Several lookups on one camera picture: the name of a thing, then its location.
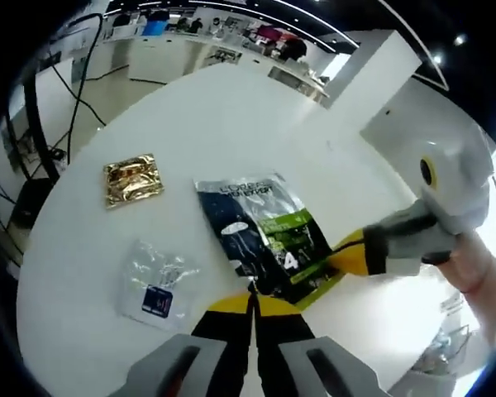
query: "black ceiling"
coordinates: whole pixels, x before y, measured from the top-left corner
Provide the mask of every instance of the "black ceiling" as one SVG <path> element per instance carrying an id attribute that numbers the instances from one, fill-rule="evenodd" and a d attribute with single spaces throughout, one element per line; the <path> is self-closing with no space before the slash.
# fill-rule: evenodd
<path id="1" fill-rule="evenodd" d="M 139 4 L 148 1 L 150 0 L 114 0 L 107 11 L 118 8 L 134 11 L 148 7 L 198 7 L 188 0 L 163 0 L 160 5 L 138 8 Z M 230 5 L 239 5 L 238 1 L 210 1 L 223 3 L 223 7 L 213 6 L 223 9 L 230 9 Z M 341 31 L 398 30 L 423 60 L 417 72 L 440 81 L 422 47 L 379 0 L 283 1 L 316 15 Z M 489 118 L 495 122 L 496 111 L 489 116 L 487 110 L 496 109 L 496 0 L 487 0 L 484 4 L 461 0 L 386 1 L 412 27 L 433 54 L 442 54 L 444 62 L 441 70 L 451 86 L 450 92 L 442 93 L 458 103 L 484 127 L 489 126 Z M 333 32 L 311 17 L 275 0 L 247 0 L 242 7 L 281 19 L 314 36 Z M 238 9 L 233 11 L 254 16 Z M 467 35 L 468 41 L 464 45 L 455 46 L 454 39 L 461 33 Z"/>

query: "white pillar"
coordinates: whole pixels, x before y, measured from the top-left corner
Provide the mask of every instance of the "white pillar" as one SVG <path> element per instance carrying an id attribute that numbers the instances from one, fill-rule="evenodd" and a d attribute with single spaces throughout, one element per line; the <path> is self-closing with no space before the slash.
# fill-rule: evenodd
<path id="1" fill-rule="evenodd" d="M 334 133 L 358 135 L 421 64 L 397 31 L 375 31 L 326 86 Z"/>

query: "white table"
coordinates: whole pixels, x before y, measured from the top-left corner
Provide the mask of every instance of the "white table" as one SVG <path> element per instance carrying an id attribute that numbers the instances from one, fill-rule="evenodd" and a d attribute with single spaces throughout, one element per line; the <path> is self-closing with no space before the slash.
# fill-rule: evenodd
<path id="1" fill-rule="evenodd" d="M 209 304 L 242 289 L 210 232 L 193 179 L 276 170 L 330 243 L 410 204 L 408 188 L 364 141 L 336 133 L 331 139 L 309 127 L 323 123 L 324 112 L 279 82 L 216 65 L 153 92 L 99 132 L 47 199 L 24 256 L 18 336 L 36 379 L 59 397 L 106 395 L 125 382 L 133 362 L 170 337 L 115 310 L 122 260 L 136 238 L 202 267 L 192 326 Z M 107 211 L 103 166 L 148 152 L 165 191 Z M 387 389 L 436 333 L 441 315 L 433 297 L 423 277 L 346 276 L 304 317 L 318 336 L 372 366 Z M 243 395 L 261 395 L 255 360 Z"/>

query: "gold foil packet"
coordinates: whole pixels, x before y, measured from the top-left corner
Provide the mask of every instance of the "gold foil packet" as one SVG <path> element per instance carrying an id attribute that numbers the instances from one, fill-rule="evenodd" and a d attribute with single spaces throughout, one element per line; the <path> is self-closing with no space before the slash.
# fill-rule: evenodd
<path id="1" fill-rule="evenodd" d="M 146 199 L 164 190 L 152 154 L 108 164 L 103 170 L 107 180 L 107 208 Z"/>

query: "number 4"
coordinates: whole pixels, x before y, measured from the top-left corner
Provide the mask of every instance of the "number 4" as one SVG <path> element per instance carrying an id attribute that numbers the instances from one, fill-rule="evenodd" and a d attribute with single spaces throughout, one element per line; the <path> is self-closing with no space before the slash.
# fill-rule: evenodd
<path id="1" fill-rule="evenodd" d="M 287 255 L 284 257 L 284 266 L 285 270 L 288 269 L 299 269 L 298 261 L 294 258 L 290 252 L 287 252 Z"/>

